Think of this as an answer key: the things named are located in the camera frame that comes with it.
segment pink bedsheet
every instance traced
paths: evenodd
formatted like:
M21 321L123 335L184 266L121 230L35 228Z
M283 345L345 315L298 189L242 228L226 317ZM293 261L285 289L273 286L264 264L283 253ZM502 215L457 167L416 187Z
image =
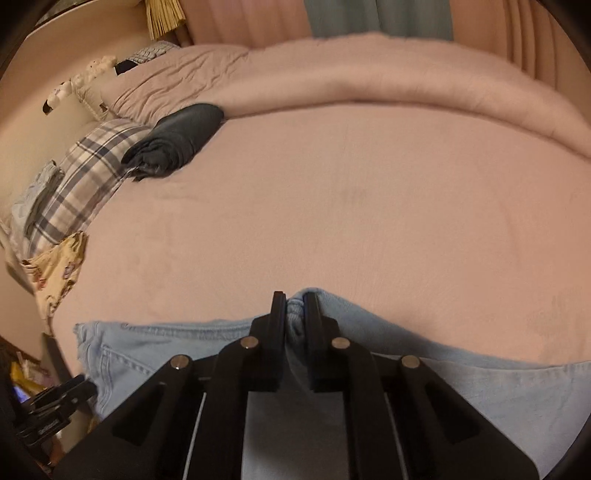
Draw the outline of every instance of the pink bedsheet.
M591 359L591 166L464 113L336 105L233 119L91 224L54 329L265 313L316 286L439 342Z
M591 360L591 129L503 60L376 34L197 46L103 94L141 122L230 120L88 229L54 318L73 370L77 322L243 319L312 286L475 352Z

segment stuffed animal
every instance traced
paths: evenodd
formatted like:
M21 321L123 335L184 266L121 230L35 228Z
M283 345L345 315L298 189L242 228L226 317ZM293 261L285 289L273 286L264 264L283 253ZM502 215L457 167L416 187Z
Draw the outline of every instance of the stuffed animal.
M107 55L101 59L91 61L86 70L77 75L74 75L70 80L63 82L58 88L54 89L47 97L43 104L43 112L48 115L55 110L59 104L68 96L72 94L75 89L82 88L88 85L99 75L102 75L107 70L115 67L117 58L113 55Z

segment blue fabric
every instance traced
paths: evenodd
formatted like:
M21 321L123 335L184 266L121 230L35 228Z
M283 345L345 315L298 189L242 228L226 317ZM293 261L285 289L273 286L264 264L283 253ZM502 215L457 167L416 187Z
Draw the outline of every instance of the blue fabric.
M591 362L539 366L477 355L415 335L321 290L323 314L343 336L384 355L418 355L519 446L543 478L591 413ZM243 478L346 478L346 436L339 394L312 394L301 363L301 292L288 301L286 376L276 394L249 396ZM203 358L248 334L252 319L207 324L76 326L79 358L108 415L178 353Z
M315 37L382 31L453 40L449 0L304 0Z

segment screw head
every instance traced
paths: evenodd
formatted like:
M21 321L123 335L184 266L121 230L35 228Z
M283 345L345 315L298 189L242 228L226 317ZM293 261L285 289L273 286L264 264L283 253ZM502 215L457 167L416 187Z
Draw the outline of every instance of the screw head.
M189 365L191 359L187 355L175 355L170 359L170 366L176 370L181 370Z
M351 346L351 342L344 337L335 337L330 344L337 350L347 350Z
M258 346L258 338L253 336L244 337L240 339L240 345L247 350L256 348Z
M421 361L414 355L406 355L402 357L402 365L406 368L418 368Z

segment light blue jeans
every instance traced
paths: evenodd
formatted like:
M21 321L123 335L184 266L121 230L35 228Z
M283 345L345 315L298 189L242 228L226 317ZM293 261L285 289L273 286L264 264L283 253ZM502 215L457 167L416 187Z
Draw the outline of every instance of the light blue jeans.
M338 320L343 336L372 352L422 357L534 461L541 478L562 458L591 413L591 362L549 367L477 355L430 342L344 299L309 289L287 304L281 389L249 395L245 479L347 478L342 398L311 393L299 360L306 291L317 292L323 314ZM218 353L247 335L251 321L77 325L79 358L99 390L97 413L107 416L178 353L194 359Z

